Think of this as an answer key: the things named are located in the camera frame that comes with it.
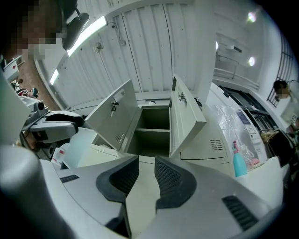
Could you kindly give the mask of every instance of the open compartment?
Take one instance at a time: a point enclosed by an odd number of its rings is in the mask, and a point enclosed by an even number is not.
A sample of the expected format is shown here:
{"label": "open compartment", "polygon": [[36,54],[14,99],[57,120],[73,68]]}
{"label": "open compartment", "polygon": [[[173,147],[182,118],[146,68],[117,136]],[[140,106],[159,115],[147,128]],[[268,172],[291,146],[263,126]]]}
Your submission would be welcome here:
{"label": "open compartment", "polygon": [[143,109],[136,128],[169,130],[169,108]]}
{"label": "open compartment", "polygon": [[136,129],[127,153],[169,157],[169,129]]}

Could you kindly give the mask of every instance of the teal bottle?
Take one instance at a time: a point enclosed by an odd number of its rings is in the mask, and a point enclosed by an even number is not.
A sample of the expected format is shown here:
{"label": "teal bottle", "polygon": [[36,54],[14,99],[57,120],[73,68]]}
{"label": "teal bottle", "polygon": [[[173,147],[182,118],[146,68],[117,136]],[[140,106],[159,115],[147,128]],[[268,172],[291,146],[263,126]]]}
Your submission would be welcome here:
{"label": "teal bottle", "polygon": [[234,151],[235,176],[239,177],[247,174],[245,160],[243,159],[242,155],[239,153],[239,149],[237,147],[237,143],[235,140],[233,142],[233,151]]}

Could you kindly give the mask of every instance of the cabinet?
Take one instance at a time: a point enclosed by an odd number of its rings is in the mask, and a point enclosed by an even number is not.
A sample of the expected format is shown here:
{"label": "cabinet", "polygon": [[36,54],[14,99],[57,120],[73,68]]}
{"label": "cabinet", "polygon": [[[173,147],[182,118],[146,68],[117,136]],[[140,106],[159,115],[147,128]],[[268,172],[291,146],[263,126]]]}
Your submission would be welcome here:
{"label": "cabinet", "polygon": [[168,106],[139,107],[129,80],[102,101],[85,121],[116,151],[176,157],[199,133],[206,119],[176,74],[170,97]]}

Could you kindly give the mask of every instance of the open door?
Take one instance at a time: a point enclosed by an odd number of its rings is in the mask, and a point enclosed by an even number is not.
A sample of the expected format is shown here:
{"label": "open door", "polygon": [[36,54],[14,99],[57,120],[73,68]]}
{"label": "open door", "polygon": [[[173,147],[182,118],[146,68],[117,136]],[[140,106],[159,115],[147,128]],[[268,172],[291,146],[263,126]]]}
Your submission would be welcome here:
{"label": "open door", "polygon": [[176,157],[199,133],[206,119],[181,78],[174,74],[170,110],[170,158]]}
{"label": "open door", "polygon": [[119,150],[138,108],[132,80],[104,99],[85,122],[115,150]]}

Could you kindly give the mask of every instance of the ceiling light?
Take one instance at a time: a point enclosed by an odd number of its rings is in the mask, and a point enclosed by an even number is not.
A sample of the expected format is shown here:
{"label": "ceiling light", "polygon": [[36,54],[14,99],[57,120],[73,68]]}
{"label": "ceiling light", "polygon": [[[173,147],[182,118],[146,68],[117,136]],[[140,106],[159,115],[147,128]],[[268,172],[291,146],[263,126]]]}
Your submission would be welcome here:
{"label": "ceiling light", "polygon": [[256,63],[255,58],[254,57],[249,58],[248,63],[249,63],[250,66],[253,66]]}
{"label": "ceiling light", "polygon": [[96,20],[93,24],[91,24],[88,28],[86,28],[78,37],[76,40],[74,46],[67,51],[67,54],[71,56],[74,51],[93,33],[101,29],[102,27],[107,25],[107,21],[105,16],[100,17],[98,20]]}
{"label": "ceiling light", "polygon": [[58,71],[57,71],[57,69],[56,69],[56,70],[54,71],[52,77],[51,77],[51,80],[50,80],[51,85],[54,84],[54,82],[55,82],[55,80],[57,79],[58,75],[59,75],[59,73],[58,73]]}
{"label": "ceiling light", "polygon": [[248,13],[248,20],[251,22],[255,22],[256,21],[256,15],[252,12]]}

